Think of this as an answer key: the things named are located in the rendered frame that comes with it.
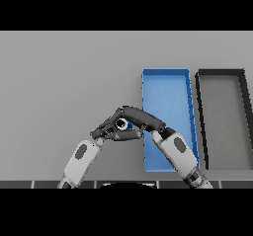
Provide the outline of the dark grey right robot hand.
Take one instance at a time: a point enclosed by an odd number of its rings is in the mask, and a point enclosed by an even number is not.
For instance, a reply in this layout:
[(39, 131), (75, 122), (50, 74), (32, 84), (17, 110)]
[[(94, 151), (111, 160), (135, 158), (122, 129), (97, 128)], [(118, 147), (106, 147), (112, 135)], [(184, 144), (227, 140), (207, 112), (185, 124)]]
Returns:
[(161, 132), (165, 129), (166, 123), (161, 119), (135, 107), (123, 106), (117, 109), (111, 117), (111, 122), (116, 123), (120, 118), (124, 118), (137, 127), (144, 126), (148, 132), (156, 130)]

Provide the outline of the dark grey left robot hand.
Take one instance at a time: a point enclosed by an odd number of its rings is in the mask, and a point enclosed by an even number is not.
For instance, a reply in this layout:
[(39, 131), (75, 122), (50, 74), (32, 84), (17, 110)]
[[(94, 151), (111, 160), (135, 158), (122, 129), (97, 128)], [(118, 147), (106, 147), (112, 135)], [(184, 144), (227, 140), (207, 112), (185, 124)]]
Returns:
[(91, 137), (94, 140), (103, 138), (104, 140), (114, 141), (127, 141), (140, 139), (142, 132), (135, 129), (119, 130), (115, 123), (112, 123), (110, 119), (105, 120), (95, 130), (90, 132)]

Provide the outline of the blue bin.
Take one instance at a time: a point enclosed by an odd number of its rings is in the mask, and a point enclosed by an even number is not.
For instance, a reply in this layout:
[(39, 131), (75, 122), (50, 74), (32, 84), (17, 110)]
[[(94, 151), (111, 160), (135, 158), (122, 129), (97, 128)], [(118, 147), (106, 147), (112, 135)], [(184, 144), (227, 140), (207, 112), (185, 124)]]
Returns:
[(143, 68), (142, 109), (178, 131), (199, 158), (192, 83), (188, 68)]

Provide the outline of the dark grey bin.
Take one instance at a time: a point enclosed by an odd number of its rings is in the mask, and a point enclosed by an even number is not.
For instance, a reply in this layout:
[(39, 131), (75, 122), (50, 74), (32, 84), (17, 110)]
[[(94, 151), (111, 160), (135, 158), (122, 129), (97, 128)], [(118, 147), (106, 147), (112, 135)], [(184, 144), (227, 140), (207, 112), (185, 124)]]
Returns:
[(206, 168), (253, 170), (253, 112), (244, 69), (195, 75)]

